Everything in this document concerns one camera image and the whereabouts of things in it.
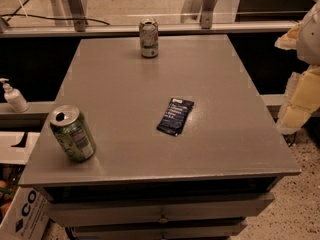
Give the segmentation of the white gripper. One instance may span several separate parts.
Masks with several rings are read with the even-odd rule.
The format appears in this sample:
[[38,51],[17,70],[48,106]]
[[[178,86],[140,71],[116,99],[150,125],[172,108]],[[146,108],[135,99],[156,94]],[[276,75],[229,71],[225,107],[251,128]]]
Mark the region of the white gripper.
[[291,135],[320,108],[320,1],[303,20],[279,37],[274,46],[297,50],[297,57],[310,64],[303,73],[293,72],[288,79],[284,101],[276,127],[283,135]]

